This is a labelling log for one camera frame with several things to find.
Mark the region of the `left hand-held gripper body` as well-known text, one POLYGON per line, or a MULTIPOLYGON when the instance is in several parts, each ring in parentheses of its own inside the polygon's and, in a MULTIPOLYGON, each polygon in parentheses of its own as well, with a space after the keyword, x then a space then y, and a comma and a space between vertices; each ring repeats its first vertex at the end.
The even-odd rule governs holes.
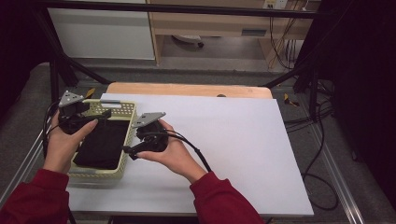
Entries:
POLYGON ((92 120, 91 117, 84 115, 84 112, 90 109, 90 104, 84 103, 84 100, 82 95, 70 91, 63 94, 58 104, 58 121, 59 127, 64 133, 75 133, 92 120))

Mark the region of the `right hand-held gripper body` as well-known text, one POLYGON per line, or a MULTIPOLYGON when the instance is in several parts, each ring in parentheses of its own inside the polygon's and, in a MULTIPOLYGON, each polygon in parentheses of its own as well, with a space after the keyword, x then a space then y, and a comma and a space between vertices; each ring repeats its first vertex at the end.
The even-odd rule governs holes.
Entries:
POLYGON ((136 137, 140 143, 145 142, 144 151, 163 152, 168 145, 167 131, 159 122, 165 112, 143 113, 134 123, 136 137))

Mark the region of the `pale yellow perforated plastic basket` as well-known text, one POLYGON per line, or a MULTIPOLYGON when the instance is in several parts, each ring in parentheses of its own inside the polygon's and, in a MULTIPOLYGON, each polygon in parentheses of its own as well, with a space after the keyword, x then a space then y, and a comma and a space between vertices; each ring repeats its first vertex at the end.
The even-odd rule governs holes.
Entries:
MULTIPOLYGON (((132 128, 132 122, 136 118, 136 108, 134 102, 112 102, 112 103, 103 103, 100 100, 88 99, 84 100, 84 103, 90 104, 90 109, 84 112, 85 116, 89 115, 97 115, 102 112, 110 109, 111 117, 110 120, 128 120, 128 131, 124 139, 123 146, 131 145, 133 141, 134 129, 132 128)), ((127 154, 122 151, 120 160, 118 163, 118 167, 114 170, 105 170, 105 169, 95 169, 88 167, 77 166, 73 159, 76 157, 77 153, 74 155, 72 159, 72 165, 68 175, 71 177, 72 181, 75 183, 105 183, 106 181, 114 181, 117 179, 121 179, 126 167, 127 162, 127 154)))

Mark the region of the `black cloth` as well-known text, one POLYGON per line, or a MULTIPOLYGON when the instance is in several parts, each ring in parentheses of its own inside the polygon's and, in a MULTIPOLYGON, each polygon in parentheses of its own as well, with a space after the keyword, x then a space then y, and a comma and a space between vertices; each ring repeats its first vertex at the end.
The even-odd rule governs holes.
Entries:
POLYGON ((128 120, 99 119, 96 127, 78 148, 73 162, 81 167, 116 169, 128 125, 128 120))

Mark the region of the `person's right hand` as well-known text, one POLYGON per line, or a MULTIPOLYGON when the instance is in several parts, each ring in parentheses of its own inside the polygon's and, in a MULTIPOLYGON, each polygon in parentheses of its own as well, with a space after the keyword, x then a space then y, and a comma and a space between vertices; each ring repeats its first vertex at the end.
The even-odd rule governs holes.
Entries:
POLYGON ((191 184, 202 178, 206 171, 191 156, 181 140, 170 137, 163 152, 142 151, 137 154, 140 159, 156 161, 172 172, 184 176, 191 184))

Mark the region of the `person's left hand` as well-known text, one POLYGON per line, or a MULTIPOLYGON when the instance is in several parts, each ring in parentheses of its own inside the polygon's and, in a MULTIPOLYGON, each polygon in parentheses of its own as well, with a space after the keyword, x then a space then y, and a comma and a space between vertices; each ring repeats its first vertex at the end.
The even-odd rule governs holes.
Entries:
POLYGON ((67 134, 58 127, 59 112, 56 112, 51 121, 47 156, 43 168, 52 172, 67 174, 71 167, 71 160, 79 144, 94 130, 97 123, 98 120, 94 119, 85 124, 77 132, 67 134))

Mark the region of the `black metal stand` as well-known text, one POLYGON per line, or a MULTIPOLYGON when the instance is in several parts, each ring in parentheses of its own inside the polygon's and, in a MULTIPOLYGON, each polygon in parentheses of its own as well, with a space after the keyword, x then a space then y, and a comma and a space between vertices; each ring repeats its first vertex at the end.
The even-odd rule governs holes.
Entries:
POLYGON ((263 86, 264 88, 272 89, 276 85, 295 76, 297 76, 297 80, 293 85, 293 90, 295 93, 301 93, 304 90, 309 89, 308 117, 314 122, 317 122, 318 67, 316 65, 298 65, 287 74, 263 84, 263 86))
POLYGON ((60 97, 60 79, 64 81, 66 86, 77 86, 78 78, 75 74, 75 69, 101 84, 111 84, 110 80, 97 75, 87 67, 70 58, 64 52, 61 42, 56 35, 55 29, 49 24, 50 17, 47 16, 48 11, 46 9, 32 8, 31 11, 40 30, 44 34, 51 54, 49 59, 49 73, 51 101, 53 103, 55 103, 60 97))

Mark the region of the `white cabinet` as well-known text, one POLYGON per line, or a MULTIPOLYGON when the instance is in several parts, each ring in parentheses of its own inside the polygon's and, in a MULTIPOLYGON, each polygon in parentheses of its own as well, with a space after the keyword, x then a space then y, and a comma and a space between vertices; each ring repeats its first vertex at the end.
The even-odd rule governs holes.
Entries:
POLYGON ((64 52, 73 58, 155 58, 143 12, 50 8, 64 52))

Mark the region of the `black curtain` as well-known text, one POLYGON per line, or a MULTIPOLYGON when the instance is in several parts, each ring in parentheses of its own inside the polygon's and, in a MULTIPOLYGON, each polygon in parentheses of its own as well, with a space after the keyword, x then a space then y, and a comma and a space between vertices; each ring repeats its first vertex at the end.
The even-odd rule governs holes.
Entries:
POLYGON ((50 58, 30 3, 0 0, 0 119, 21 95, 31 70, 50 58))
POLYGON ((320 74, 352 148, 396 209, 396 0, 351 0, 320 74))

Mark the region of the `white chair base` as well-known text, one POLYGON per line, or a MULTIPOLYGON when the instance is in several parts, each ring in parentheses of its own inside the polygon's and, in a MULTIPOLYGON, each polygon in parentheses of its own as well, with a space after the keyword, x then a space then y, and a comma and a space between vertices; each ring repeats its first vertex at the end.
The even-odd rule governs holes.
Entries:
POLYGON ((178 41, 196 45, 200 49, 205 45, 198 35, 174 35, 174 38, 178 41))

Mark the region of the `white board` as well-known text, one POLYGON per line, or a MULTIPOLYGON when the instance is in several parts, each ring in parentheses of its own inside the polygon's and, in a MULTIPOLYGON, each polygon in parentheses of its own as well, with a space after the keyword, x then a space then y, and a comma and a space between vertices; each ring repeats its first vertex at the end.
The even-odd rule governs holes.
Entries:
MULTIPOLYGON (((313 213, 276 100, 105 93, 103 100, 134 101, 138 113, 165 120, 201 150, 218 178, 227 178, 263 217, 313 213)), ((128 161, 108 188, 74 188, 74 212, 178 216, 195 213, 189 183, 157 162, 128 161)))

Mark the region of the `light wooden desk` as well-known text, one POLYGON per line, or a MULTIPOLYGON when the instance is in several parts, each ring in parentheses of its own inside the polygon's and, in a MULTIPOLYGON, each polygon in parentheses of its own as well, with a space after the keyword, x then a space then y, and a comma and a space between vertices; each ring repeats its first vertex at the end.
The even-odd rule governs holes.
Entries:
MULTIPOLYGON (((206 7, 263 8, 264 0, 146 0, 149 4, 206 7)), ((302 11, 307 0, 288 0, 284 9, 302 11)), ((152 34, 199 36, 246 36, 259 40, 263 56, 273 68, 286 52, 288 40, 304 40, 311 19, 260 18, 184 13, 148 14, 152 34)))

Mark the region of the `black metal crossbar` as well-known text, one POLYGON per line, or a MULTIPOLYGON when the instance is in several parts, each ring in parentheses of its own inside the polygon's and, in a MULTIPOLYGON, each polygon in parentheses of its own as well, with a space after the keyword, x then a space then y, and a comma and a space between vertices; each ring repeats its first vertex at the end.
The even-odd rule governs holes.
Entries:
POLYGON ((285 9, 257 9, 243 7, 206 7, 184 5, 136 4, 70 0, 35 0, 38 6, 66 9, 89 9, 107 11, 184 13, 227 16, 249 16, 268 18, 319 19, 325 18, 326 13, 318 11, 297 11, 285 9))

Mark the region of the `aluminium floor rail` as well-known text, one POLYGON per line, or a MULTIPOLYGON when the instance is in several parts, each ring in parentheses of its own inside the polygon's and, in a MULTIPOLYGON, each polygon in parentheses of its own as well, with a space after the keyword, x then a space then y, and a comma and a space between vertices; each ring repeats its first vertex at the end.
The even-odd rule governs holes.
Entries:
POLYGON ((27 176, 32 171, 33 166, 35 165, 37 158, 44 151, 43 146, 47 142, 48 133, 51 130, 51 125, 50 125, 51 119, 52 119, 52 116, 55 114, 56 110, 58 109, 58 104, 59 104, 61 98, 62 98, 62 96, 56 98, 55 101, 49 105, 49 107, 45 113, 44 124, 42 126, 42 129, 41 129, 39 135, 33 142, 32 146, 30 147, 27 155, 23 159, 17 172, 15 173, 15 175, 12 177, 11 181, 7 185, 4 193, 0 196, 0 207, 4 205, 8 196, 17 187, 17 185, 27 178, 27 176))
POLYGON ((324 132, 320 129, 318 123, 315 123, 311 127, 312 134, 318 143, 318 147, 321 150, 321 157, 329 173, 330 179, 333 183, 333 187, 337 193, 338 199, 344 208, 346 217, 350 224, 364 224, 364 219, 361 214, 359 207, 357 206, 351 191, 345 181, 340 169, 338 168, 329 147, 324 141, 324 132))

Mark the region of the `white wall socket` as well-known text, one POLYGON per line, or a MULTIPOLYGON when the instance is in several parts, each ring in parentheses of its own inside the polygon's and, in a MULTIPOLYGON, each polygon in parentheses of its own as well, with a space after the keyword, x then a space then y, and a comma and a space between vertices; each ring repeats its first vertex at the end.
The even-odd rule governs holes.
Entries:
POLYGON ((264 0, 263 8, 284 9, 288 0, 264 0))

